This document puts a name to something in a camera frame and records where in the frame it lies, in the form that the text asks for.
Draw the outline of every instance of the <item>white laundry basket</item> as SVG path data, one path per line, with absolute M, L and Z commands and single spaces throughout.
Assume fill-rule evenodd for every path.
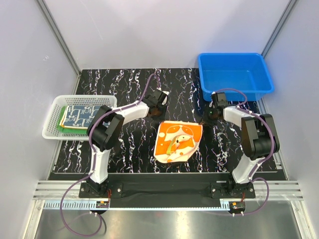
M 45 120 L 42 136 L 47 139 L 58 140 L 89 140 L 85 134 L 62 133 L 57 130 L 61 110 L 64 106 L 102 106 L 114 108 L 117 105 L 115 96 L 93 96 L 93 95 L 69 95 L 58 96 L 54 99 L 50 112 Z

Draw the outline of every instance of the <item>orange and white cloth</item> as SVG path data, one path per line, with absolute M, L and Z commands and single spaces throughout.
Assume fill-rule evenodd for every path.
M 203 126 L 164 121 L 159 125 L 154 157 L 161 163 L 186 162 L 198 149 Z

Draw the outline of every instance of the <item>white wall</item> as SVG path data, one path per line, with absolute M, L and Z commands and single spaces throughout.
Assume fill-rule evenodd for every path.
M 319 1 L 297 3 L 266 57 L 276 90 L 266 97 L 291 179 L 319 235 Z
M 0 30 L 0 238 L 17 239 L 56 144 L 41 136 L 46 113 L 76 76 L 34 0 L 1 1 Z
M 45 0 L 82 69 L 194 67 L 261 53 L 289 0 Z

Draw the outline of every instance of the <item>reflective metal surface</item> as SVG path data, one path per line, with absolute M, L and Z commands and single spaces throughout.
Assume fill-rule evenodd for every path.
M 257 208 L 247 202 L 247 210 Z M 67 222 L 85 211 L 64 211 Z M 169 211 L 108 211 L 103 218 L 107 224 L 97 239 L 299 239 L 301 238 L 289 202 L 268 202 L 265 208 L 251 216 L 228 216 L 223 212 Z M 83 234 L 93 233 L 98 218 L 86 215 L 71 223 L 71 228 Z M 77 239 L 63 226 L 58 210 L 43 210 L 35 238 Z

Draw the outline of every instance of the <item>blue bin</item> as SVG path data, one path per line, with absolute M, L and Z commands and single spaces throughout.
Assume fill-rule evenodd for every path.
M 258 53 L 203 53 L 198 56 L 200 84 L 206 101 L 223 88 L 246 94 L 248 101 L 258 101 L 274 91 L 274 84 L 262 55 Z M 226 91 L 229 101 L 243 101 L 237 92 Z

